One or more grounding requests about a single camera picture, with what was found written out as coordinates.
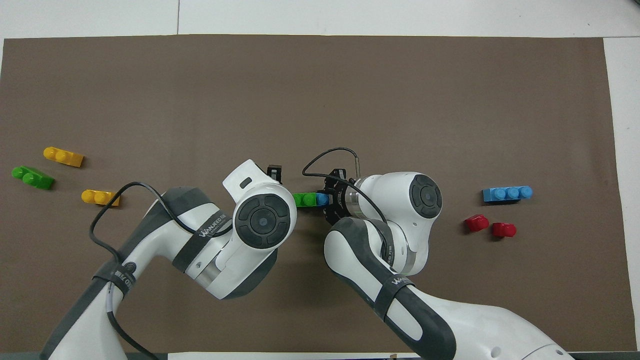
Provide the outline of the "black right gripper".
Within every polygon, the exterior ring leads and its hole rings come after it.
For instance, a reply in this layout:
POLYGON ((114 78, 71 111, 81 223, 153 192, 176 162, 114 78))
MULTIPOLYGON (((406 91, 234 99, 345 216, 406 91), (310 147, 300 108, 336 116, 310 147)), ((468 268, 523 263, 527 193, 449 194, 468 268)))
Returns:
MULTIPOLYGON (((282 185, 282 166, 269 164, 266 174, 275 182, 282 185)), ((324 207, 326 221, 332 226, 342 218, 351 217, 347 207, 347 195, 350 192, 346 169, 333 169, 329 177, 324 180, 324 193, 333 194, 333 205, 324 207)))

